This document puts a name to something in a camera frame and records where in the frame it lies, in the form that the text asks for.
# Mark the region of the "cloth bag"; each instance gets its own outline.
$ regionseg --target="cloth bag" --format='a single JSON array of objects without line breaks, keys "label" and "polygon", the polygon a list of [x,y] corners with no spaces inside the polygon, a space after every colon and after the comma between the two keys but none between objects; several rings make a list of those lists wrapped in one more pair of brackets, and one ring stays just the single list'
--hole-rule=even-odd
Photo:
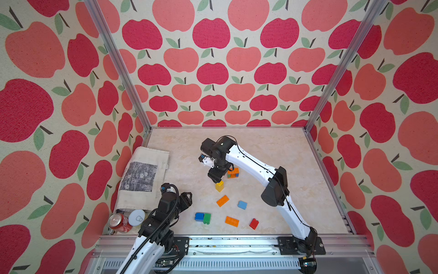
[{"label": "cloth bag", "polygon": [[168,168],[169,152],[139,146],[123,172],[114,210],[153,210]]}]

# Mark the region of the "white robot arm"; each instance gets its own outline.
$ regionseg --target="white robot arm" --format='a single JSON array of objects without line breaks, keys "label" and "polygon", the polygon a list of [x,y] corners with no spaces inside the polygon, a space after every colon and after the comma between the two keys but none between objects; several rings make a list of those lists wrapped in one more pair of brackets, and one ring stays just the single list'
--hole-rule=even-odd
[{"label": "white robot arm", "polygon": [[265,187],[262,200],[270,206],[275,206],[286,220],[292,234],[297,238],[297,248],[303,254],[310,255],[316,242],[316,231],[303,219],[295,207],[287,189],[286,170],[283,167],[274,168],[249,153],[245,152],[235,140],[228,136],[221,137],[217,142],[206,139],[201,146],[199,161],[210,167],[208,176],[214,183],[219,183],[228,170],[234,169],[234,164],[242,168]]}]

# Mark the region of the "red soda can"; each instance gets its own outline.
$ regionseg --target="red soda can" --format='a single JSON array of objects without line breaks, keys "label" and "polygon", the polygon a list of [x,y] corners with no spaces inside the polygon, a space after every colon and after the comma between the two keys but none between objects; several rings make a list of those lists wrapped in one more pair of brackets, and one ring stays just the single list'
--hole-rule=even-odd
[{"label": "red soda can", "polygon": [[126,218],[123,214],[116,213],[111,215],[108,220],[108,225],[114,231],[126,233],[131,230],[132,225],[128,223],[128,218]]}]

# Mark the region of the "wire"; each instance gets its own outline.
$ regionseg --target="wire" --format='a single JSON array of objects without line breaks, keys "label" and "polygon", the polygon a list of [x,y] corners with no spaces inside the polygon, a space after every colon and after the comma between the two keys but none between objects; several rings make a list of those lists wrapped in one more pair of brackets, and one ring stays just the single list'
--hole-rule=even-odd
[{"label": "wire", "polygon": [[168,219],[170,218],[170,216],[174,213],[175,209],[177,208],[177,205],[179,204],[180,201],[180,193],[178,191],[178,188],[175,185],[169,184],[166,189],[164,190],[164,192],[169,188],[169,187],[173,187],[175,189],[175,193],[177,194],[177,199],[175,201],[175,203],[173,204],[172,209],[170,210],[170,212],[166,215],[166,217],[164,218],[164,220],[158,225],[158,227],[138,246],[138,248],[134,251],[134,253],[132,253],[131,257],[129,258],[129,260],[126,262],[125,266],[123,267],[122,271],[120,272],[120,274],[124,274],[126,269],[128,269],[128,266],[131,264],[131,262],[134,260],[134,258],[137,257],[137,254],[140,252],[140,250],[145,246],[145,244],[155,235],[155,233],[157,233],[157,231],[163,226],[163,224],[165,224]]}]

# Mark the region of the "wall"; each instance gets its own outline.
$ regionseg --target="wall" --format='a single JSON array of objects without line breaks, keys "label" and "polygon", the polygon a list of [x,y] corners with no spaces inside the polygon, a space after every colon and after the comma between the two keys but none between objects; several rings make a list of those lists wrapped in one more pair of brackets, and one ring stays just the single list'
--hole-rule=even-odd
[{"label": "wall", "polygon": [[0,13],[0,273],[83,273],[143,128],[83,2]]},{"label": "wall", "polygon": [[[366,9],[356,0],[111,2],[121,25],[113,38],[137,90],[149,92],[155,127],[303,126]],[[350,84],[346,75],[340,88]]]},{"label": "wall", "polygon": [[378,50],[350,64],[352,87],[329,98],[313,137],[385,273],[438,273],[438,2],[392,2],[374,23]]}]

